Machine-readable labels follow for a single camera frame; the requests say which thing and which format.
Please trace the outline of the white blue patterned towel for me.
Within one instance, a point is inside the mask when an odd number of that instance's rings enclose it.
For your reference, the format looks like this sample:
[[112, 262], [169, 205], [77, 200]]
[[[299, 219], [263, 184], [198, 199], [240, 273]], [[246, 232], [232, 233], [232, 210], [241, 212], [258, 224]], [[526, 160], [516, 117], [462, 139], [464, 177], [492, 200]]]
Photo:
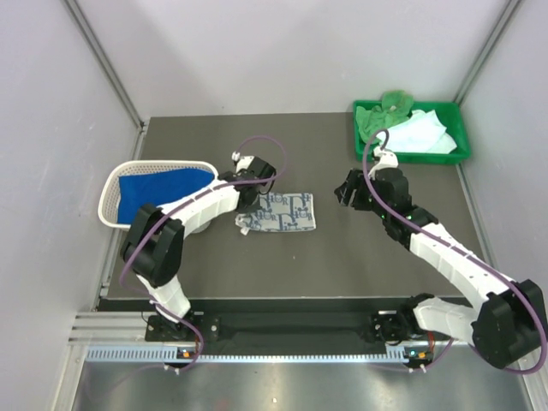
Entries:
[[317, 228], [313, 195], [310, 193], [268, 193], [259, 196], [259, 209], [238, 214], [235, 225], [243, 235], [250, 231], [265, 233], [307, 232]]

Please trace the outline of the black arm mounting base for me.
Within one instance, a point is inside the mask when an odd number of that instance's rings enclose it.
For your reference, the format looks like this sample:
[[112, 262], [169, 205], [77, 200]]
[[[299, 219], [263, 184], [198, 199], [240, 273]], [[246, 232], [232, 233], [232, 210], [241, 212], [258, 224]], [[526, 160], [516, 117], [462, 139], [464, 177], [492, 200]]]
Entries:
[[417, 340], [401, 310], [405, 297], [283, 299], [194, 299], [185, 326], [187, 336], [147, 320], [145, 339], [154, 343], [190, 343], [201, 332], [205, 354], [381, 354], [387, 344]]

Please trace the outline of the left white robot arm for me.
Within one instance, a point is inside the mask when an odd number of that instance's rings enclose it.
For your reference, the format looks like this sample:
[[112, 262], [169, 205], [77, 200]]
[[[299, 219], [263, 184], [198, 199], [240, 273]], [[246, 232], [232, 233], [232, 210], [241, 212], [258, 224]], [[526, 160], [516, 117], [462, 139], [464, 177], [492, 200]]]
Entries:
[[172, 200], [141, 205], [120, 250], [122, 272], [132, 271], [145, 286], [155, 325], [177, 340], [195, 329], [191, 303], [177, 277], [184, 241], [223, 214], [257, 210], [260, 189], [277, 178], [275, 167], [262, 158], [237, 155], [233, 162], [234, 170], [194, 178]]

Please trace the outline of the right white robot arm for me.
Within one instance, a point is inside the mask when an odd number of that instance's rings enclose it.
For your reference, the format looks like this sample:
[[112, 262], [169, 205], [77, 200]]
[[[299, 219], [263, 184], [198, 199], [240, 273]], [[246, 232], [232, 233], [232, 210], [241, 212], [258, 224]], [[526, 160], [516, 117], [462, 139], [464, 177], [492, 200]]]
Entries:
[[371, 211], [384, 230], [411, 254], [424, 260], [467, 299], [466, 306], [421, 294], [402, 306], [402, 333], [417, 339], [428, 331], [461, 340], [491, 366], [504, 369], [534, 350], [547, 357], [547, 318], [542, 290], [501, 274], [456, 241], [408, 192], [398, 168], [374, 176], [352, 169], [334, 194], [342, 206]]

